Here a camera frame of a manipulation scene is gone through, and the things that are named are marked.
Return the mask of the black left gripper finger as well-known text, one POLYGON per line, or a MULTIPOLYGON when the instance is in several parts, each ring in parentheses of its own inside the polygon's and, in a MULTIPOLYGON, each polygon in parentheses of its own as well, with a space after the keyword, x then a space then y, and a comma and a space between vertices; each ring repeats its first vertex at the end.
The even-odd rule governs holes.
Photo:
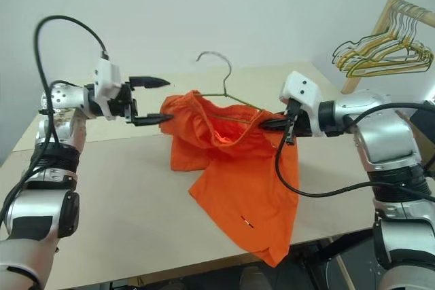
POLYGON ((173 115, 164 113, 150 113, 143 117, 133 117, 133 124, 135 126, 153 126, 167 122, 174 118, 173 115))
POLYGON ((168 86, 171 83, 165 79, 158 77, 150 77, 150 76, 130 76, 129 84, 131 90, 134 90, 136 87, 143 88, 160 88, 164 86, 168 86))

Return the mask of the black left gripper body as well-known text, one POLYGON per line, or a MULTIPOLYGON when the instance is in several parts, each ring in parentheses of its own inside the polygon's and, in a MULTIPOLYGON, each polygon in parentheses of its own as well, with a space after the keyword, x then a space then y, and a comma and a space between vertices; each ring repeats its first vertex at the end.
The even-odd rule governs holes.
POLYGON ((109 109, 114 117, 124 117, 132 124, 137 117, 137 102, 132 96, 134 87, 130 82, 121 85, 118 95, 109 101, 109 109))

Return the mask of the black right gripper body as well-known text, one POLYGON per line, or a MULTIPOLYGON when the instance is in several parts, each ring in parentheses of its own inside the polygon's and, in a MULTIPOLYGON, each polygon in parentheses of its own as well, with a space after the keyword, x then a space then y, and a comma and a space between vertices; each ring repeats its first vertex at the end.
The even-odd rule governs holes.
POLYGON ((287 103, 285 117, 285 143, 294 145, 297 137, 311 137, 311 125, 308 113, 301 109, 302 104, 290 99, 287 103))

